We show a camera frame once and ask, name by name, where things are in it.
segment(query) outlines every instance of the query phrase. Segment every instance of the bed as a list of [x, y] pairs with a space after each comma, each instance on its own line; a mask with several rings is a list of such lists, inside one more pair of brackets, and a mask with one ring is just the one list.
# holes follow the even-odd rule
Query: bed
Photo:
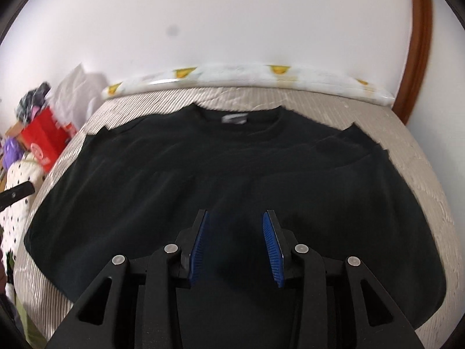
[[[424, 210], [446, 274], [447, 293], [443, 305], [417, 329], [417, 334], [427, 349], [437, 349], [446, 341], [463, 312], [465, 279], [459, 239], [446, 197], [430, 164], [389, 107], [317, 92], [257, 87], [159, 90], [108, 100], [72, 139], [49, 173], [34, 201], [23, 237], [41, 201], [76, 159], [87, 133], [97, 133], [103, 126], [114, 128], [150, 113], [171, 113], [191, 102], [232, 111], [262, 110], [283, 105], [339, 129], [356, 122], [388, 149], [392, 162]], [[41, 274], [25, 250], [23, 240], [16, 259], [15, 287], [32, 321], [49, 339], [72, 303]]]

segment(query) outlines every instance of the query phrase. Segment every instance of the white wall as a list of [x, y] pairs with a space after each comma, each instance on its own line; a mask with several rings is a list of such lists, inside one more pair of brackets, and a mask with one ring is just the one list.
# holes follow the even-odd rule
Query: white wall
[[465, 255], [465, 30], [445, 0], [433, 0], [428, 68], [408, 128], [431, 162]]
[[411, 0], [30, 0], [0, 46], [0, 132], [78, 63], [110, 82], [198, 64], [315, 67], [396, 93]]

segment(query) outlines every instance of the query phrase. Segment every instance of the red paper bag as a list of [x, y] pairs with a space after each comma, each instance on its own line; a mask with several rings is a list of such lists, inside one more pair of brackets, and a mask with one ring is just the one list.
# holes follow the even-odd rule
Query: red paper bag
[[67, 132], [53, 117], [49, 107], [26, 126], [22, 136], [46, 172], [52, 169], [70, 140]]

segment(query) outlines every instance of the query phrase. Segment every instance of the t-shirt neck label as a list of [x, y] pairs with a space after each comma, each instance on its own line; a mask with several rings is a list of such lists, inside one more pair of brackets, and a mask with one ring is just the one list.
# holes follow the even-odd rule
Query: t-shirt neck label
[[221, 118], [222, 123], [244, 124], [247, 122], [248, 113], [227, 114]]

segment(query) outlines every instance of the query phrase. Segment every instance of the metal screw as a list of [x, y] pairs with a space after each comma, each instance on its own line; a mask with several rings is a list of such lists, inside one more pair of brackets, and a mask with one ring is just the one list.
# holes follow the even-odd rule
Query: metal screw
[[112, 258], [112, 263], [114, 265], [121, 265], [125, 261], [125, 258], [122, 254], [117, 254]]
[[352, 265], [352, 266], [358, 266], [361, 264], [360, 259], [355, 256], [349, 257], [347, 259], [347, 262], [349, 263], [349, 265]]
[[308, 252], [308, 247], [305, 244], [297, 244], [294, 249], [295, 249], [295, 251], [297, 253], [307, 253]]
[[164, 251], [166, 253], [174, 253], [177, 252], [178, 246], [176, 244], [168, 244], [166, 247], [164, 247]]

